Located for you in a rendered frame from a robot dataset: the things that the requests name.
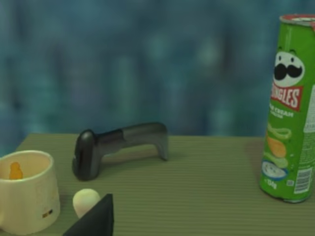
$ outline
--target pringles can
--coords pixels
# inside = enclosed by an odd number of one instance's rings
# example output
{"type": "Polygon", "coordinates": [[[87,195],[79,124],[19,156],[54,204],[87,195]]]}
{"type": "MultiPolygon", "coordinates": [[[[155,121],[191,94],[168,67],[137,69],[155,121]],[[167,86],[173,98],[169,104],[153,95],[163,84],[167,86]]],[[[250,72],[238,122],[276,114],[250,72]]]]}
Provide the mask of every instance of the pringles can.
{"type": "Polygon", "coordinates": [[[315,15],[280,17],[260,188],[298,203],[315,167],[315,15]]]}

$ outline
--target cream-colored cup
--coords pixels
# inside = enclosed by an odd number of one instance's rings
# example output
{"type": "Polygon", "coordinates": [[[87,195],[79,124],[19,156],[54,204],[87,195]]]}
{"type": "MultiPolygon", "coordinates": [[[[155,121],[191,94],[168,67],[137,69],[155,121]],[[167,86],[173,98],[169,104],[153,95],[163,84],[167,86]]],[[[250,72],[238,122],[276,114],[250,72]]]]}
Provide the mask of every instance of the cream-colored cup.
{"type": "Polygon", "coordinates": [[[28,150],[0,158],[0,230],[14,235],[36,233],[52,225],[59,213],[58,185],[51,155],[28,150]],[[13,179],[11,168],[16,163],[19,173],[23,173],[22,179],[13,179]]]}

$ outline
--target bowl of cream illustration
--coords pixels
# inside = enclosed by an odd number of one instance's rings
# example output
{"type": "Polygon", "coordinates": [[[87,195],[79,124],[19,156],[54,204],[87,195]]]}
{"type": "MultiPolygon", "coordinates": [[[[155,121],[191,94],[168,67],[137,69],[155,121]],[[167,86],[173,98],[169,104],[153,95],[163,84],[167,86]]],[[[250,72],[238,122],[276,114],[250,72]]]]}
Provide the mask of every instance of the bowl of cream illustration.
{"type": "Polygon", "coordinates": [[[282,180],[288,174],[287,169],[281,169],[271,161],[263,161],[261,165],[261,170],[264,175],[274,181],[282,180]]]}

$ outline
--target blurred background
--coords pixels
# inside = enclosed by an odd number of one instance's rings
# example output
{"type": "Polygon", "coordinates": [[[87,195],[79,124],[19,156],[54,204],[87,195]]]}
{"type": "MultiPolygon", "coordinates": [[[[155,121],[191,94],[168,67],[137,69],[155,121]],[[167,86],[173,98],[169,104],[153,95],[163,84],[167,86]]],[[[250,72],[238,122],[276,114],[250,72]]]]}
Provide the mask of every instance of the blurred background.
{"type": "Polygon", "coordinates": [[[0,0],[0,155],[148,121],[262,136],[279,16],[314,0],[0,0]]]}

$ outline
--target barcode scanner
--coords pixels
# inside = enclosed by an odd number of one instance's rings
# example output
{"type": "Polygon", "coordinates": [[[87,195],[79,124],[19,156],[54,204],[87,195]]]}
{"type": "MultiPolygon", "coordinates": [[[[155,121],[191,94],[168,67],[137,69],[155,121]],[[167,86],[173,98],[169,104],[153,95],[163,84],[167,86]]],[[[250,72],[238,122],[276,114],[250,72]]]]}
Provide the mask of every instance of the barcode scanner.
{"type": "Polygon", "coordinates": [[[103,156],[113,154],[122,148],[152,144],[160,158],[168,160],[167,128],[162,123],[145,123],[95,134],[88,129],[77,138],[72,170],[79,180],[95,179],[100,170],[103,156]]]}

